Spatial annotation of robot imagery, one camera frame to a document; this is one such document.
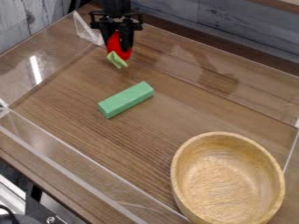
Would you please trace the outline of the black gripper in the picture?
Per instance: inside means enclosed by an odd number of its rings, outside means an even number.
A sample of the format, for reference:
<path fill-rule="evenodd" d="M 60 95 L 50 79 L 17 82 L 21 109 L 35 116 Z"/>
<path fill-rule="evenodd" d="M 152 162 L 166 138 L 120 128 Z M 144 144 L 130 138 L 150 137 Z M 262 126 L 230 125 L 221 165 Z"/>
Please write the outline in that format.
<path fill-rule="evenodd" d="M 133 45 L 133 31 L 142 30 L 142 16 L 137 10 L 132 9 L 130 0 L 98 0 L 101 9 L 89 13 L 90 28 L 97 29 L 102 24 L 128 24 L 118 28 L 121 50 L 126 52 Z M 110 26 L 100 27 L 104 43 L 108 42 L 114 30 Z"/>

